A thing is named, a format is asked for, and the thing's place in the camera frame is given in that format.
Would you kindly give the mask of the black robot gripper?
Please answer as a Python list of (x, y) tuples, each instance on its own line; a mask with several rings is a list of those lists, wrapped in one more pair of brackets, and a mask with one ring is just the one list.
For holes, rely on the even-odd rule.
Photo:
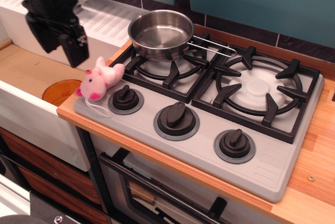
[(62, 46), (72, 68), (89, 58), (87, 36), (73, 8), (77, 0), (25, 0), (26, 22), (46, 53)]

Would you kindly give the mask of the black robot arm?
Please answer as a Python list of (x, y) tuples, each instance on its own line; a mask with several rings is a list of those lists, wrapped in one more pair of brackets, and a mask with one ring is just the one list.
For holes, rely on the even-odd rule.
[(75, 14), (78, 0), (24, 0), (26, 22), (46, 53), (62, 47), (70, 66), (88, 59), (87, 36)]

